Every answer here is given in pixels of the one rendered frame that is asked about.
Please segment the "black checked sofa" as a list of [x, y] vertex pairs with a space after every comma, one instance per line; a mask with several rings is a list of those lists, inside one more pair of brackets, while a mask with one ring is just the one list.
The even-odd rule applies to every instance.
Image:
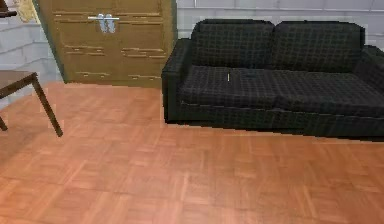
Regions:
[[384, 141], [384, 51], [355, 23], [205, 19], [161, 77], [169, 124]]

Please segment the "olive wooden room door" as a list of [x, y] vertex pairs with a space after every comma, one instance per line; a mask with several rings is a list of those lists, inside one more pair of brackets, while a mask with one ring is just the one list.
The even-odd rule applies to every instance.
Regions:
[[[177, 0], [33, 0], [63, 80], [158, 88], [177, 39]], [[88, 16], [118, 17], [103, 33]]]

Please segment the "dark brown wooden table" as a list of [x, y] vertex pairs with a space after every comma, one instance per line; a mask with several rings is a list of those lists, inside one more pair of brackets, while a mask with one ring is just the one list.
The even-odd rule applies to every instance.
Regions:
[[36, 72], [0, 70], [0, 99], [6, 98], [14, 92], [32, 85], [57, 136], [61, 137], [63, 131], [41, 87]]

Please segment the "dark brown shelf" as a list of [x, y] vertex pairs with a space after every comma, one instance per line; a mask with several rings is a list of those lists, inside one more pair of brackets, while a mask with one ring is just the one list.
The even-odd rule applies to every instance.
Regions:
[[0, 18], [16, 16], [16, 11], [10, 11], [5, 0], [0, 0]]

